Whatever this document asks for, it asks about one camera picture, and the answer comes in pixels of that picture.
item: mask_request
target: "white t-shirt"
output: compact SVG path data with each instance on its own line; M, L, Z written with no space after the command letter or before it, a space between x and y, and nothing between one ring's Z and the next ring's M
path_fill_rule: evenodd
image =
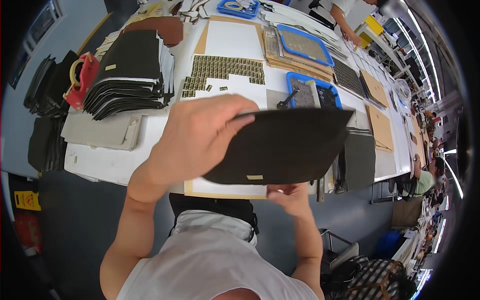
M320 0L321 6L315 7L312 10L324 17L330 23L335 24L335 19L330 14L333 5L336 5L339 9L343 10L343 16L346 18L355 2L357 2L357 0Z
M206 211L185 211L160 253L141 259L117 300L211 300L236 288L261 300L318 300L305 283L283 274L255 249L252 227Z

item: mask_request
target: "window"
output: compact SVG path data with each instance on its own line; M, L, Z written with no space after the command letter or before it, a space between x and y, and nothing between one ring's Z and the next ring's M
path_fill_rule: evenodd
M49 0L40 11L32 26L25 35L25 39L13 62L12 72L9 74L8 83L15 89L18 80L25 69L35 47L50 27L63 16L57 0Z

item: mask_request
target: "masking tape roll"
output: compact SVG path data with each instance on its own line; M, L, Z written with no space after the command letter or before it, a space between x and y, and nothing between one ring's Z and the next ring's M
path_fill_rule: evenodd
M243 9L243 7L240 6L240 4L238 4L238 2L235 2L235 1L226 2L224 5L225 5L226 8L229 8L229 9L234 10L234 11L241 11Z

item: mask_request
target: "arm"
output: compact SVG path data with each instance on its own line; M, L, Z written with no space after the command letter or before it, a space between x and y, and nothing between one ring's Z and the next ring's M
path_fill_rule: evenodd
M415 165L413 167L413 177L419 179L420 174L421 174L421 167L420 167L420 156L418 154L415 154Z
M167 186L151 180L148 166L145 161L130 178L117 235L100 266L100 286L107 299L117 297L132 269L153 246L153 212Z
M167 186L201 176L219 164L233 136L255 120L253 116L232 120L245 110L258 106L233 95L172 106L162 137L128 183L117 235L100 266L105 298L115 299L136 264L150 255L155 204Z
M324 294L320 287L323 242L308 204L307 183L269 185L267 197L293 216L298 264L292 277L303 281L318 299L323 300Z
M351 40L355 46L361 46L360 38L355 34L355 32L350 28L343 16L343 10L341 10L335 4L332 6L330 15L335 19L337 24L340 26L342 31L343 38L345 40Z

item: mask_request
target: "brown leather piece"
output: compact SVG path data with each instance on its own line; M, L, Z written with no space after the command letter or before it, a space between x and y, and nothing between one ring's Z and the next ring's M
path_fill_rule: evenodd
M178 45L183 40L183 22L178 17L150 17L129 24L120 35L133 30L156 30L167 47Z

